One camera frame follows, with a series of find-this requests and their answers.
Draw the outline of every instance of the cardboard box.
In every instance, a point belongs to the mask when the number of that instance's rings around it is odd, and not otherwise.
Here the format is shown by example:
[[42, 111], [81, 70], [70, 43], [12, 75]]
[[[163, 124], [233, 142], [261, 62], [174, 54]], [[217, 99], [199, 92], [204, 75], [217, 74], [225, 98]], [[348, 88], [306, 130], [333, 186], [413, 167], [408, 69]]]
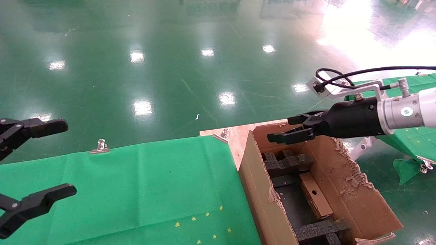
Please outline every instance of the cardboard box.
[[310, 173], [333, 210], [333, 218], [347, 221], [357, 243], [378, 244], [394, 237], [392, 232], [403, 227], [401, 222], [368, 182], [366, 174], [350, 159], [342, 141], [319, 136], [312, 141], [283, 145], [270, 143], [266, 137], [295, 127], [286, 123], [263, 125], [248, 134], [239, 175], [262, 243], [298, 244], [261, 157], [261, 153], [283, 149], [313, 158]]

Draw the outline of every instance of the green fabric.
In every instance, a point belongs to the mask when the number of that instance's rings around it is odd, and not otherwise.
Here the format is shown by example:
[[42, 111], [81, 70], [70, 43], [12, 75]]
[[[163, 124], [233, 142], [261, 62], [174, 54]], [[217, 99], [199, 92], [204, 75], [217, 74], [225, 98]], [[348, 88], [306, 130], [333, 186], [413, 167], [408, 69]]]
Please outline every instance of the green fabric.
[[260, 245], [229, 146], [212, 136], [0, 165], [0, 181], [19, 200], [78, 190], [0, 245]]
[[420, 165], [413, 159], [395, 159], [394, 168], [400, 177], [400, 184], [409, 181], [413, 176], [420, 172]]
[[[385, 85], [397, 82], [398, 78], [383, 79]], [[423, 89], [436, 87], [436, 74], [429, 74], [426, 76], [410, 76], [407, 77], [409, 83], [409, 90], [411, 93], [417, 93]], [[401, 92], [398, 88], [387, 90], [389, 97], [400, 96]], [[365, 92], [365, 97], [373, 96], [374, 92]], [[397, 150], [409, 155], [415, 160], [395, 160], [394, 168], [400, 177], [400, 184], [404, 184], [413, 176], [419, 173], [420, 160], [416, 156], [426, 157], [436, 160], [436, 129], [432, 128], [412, 128], [412, 129], [397, 129], [392, 136], [378, 136], [388, 145], [396, 148]]]

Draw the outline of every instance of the wooden board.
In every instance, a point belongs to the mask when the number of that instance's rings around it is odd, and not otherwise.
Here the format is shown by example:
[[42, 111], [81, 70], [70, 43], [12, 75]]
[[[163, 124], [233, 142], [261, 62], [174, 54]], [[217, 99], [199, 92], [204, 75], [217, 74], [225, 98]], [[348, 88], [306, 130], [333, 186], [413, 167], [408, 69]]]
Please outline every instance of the wooden board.
[[253, 130], [257, 126], [273, 123], [287, 123], [287, 119], [246, 124], [222, 129], [205, 130], [200, 131], [200, 136], [213, 135], [214, 133], [220, 135], [224, 129], [229, 129], [227, 140], [229, 141], [230, 150], [232, 151], [233, 159], [235, 160], [236, 169], [239, 170], [249, 131]]

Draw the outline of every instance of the metal binder clip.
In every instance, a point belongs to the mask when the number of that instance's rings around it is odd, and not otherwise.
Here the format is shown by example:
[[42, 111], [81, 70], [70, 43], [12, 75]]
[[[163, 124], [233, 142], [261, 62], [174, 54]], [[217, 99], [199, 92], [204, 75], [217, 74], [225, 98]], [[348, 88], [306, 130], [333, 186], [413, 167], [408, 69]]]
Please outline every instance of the metal binder clip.
[[223, 129], [221, 135], [218, 135], [216, 133], [214, 133], [212, 136], [216, 139], [219, 139], [220, 141], [228, 144], [228, 134], [229, 134], [229, 130], [228, 129]]
[[97, 149], [90, 151], [89, 154], [109, 152], [110, 148], [107, 148], [108, 145], [105, 142], [105, 139], [99, 139], [97, 142]]
[[429, 170], [429, 169], [432, 170], [433, 169], [432, 164], [436, 164], [435, 161], [430, 160], [430, 159], [425, 158], [425, 157], [416, 156], [416, 158], [418, 158], [419, 160], [424, 162], [424, 164], [421, 164], [421, 173], [423, 173], [423, 174], [426, 174], [427, 170]]

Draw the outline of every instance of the floor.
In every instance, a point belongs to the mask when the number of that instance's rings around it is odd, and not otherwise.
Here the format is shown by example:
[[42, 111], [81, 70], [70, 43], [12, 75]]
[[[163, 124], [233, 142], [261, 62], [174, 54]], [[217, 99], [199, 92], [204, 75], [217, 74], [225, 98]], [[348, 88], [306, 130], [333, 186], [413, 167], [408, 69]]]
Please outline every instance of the floor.
[[[2, 163], [325, 109], [305, 86], [321, 67], [434, 65], [435, 2], [396, 2], [0, 0], [1, 117], [70, 127]], [[399, 186], [403, 155], [378, 144], [359, 163], [405, 226], [391, 244], [434, 244], [434, 174]]]

